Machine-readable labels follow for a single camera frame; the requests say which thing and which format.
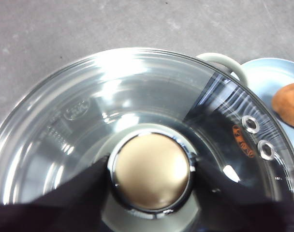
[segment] glass pot lid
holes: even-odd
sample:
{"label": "glass pot lid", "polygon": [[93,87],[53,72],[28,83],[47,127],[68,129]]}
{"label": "glass pot lid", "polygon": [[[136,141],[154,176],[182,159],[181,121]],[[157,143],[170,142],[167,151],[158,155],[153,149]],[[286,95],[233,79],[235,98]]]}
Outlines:
{"label": "glass pot lid", "polygon": [[[250,90],[196,58],[122,48],[51,75],[4,121],[0,203],[38,198],[113,153],[128,134],[146,130],[186,144],[184,154],[193,150],[243,186],[275,201],[294,200],[294,151]],[[184,176],[183,188],[188,179]],[[103,223],[112,230],[135,231],[126,226],[137,220],[143,231],[166,231],[169,221],[170,231],[182,231],[199,208],[191,191],[186,195],[176,214],[152,225],[131,214],[124,214],[124,222],[113,220],[110,208],[121,212],[123,205],[109,195]],[[174,219],[180,215],[187,218],[184,224]]]}

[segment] gray floor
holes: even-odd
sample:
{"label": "gray floor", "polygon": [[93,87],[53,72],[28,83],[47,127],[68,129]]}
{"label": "gray floor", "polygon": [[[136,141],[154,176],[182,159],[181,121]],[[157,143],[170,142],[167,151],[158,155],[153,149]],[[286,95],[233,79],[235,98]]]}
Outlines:
{"label": "gray floor", "polygon": [[61,66],[130,46],[294,61],[294,0],[0,0],[0,123]]}

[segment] lid knob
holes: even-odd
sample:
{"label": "lid knob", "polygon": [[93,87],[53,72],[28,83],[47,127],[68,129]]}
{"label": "lid knob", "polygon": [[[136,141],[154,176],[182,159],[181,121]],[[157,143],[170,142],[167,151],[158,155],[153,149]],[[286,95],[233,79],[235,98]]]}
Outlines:
{"label": "lid knob", "polygon": [[189,180],[183,148],[168,136],[151,133],[128,140],[120,149],[115,175],[119,190],[130,204],[158,210],[175,203]]}

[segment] pot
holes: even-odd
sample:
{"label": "pot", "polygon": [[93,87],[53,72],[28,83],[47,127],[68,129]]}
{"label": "pot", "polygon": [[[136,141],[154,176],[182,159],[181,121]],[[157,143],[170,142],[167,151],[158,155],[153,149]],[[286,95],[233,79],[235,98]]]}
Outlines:
{"label": "pot", "polygon": [[[206,61],[231,68],[239,81]],[[139,138],[141,144],[133,142]],[[125,149],[132,155],[120,155]],[[111,188],[105,193],[102,231],[199,228],[201,204],[192,186],[200,159],[272,201],[294,201],[290,141],[247,88],[240,65],[224,55],[193,58],[151,48],[122,48],[52,74],[0,126],[0,204],[35,201],[106,155]],[[163,159],[147,168],[153,175],[140,171],[157,157]],[[176,173],[176,160],[183,174],[162,178]],[[137,178],[127,181],[127,170],[151,182],[132,195],[138,189],[132,185]],[[150,198],[145,203],[144,197],[137,199],[159,179],[151,200],[155,204]],[[164,182],[170,183],[174,196],[170,191],[158,195]]]}

